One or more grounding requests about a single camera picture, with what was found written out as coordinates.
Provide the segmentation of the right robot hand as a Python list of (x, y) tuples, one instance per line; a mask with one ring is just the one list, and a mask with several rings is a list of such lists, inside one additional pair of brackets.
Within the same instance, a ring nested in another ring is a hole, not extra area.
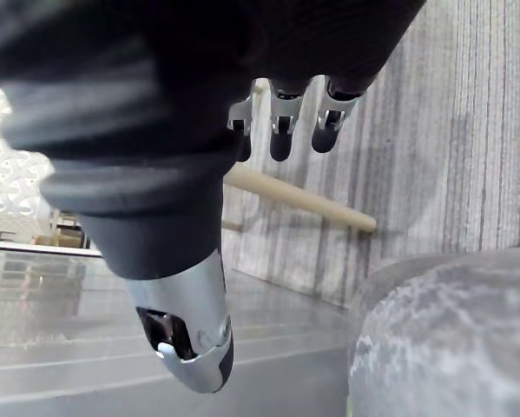
[(266, 78), (271, 157), (324, 79), (313, 148), (330, 151), (419, 1), (0, 1), (1, 131), (46, 156), (40, 186), (127, 284), (148, 341), (197, 393), (231, 374), (222, 180), (251, 153)]

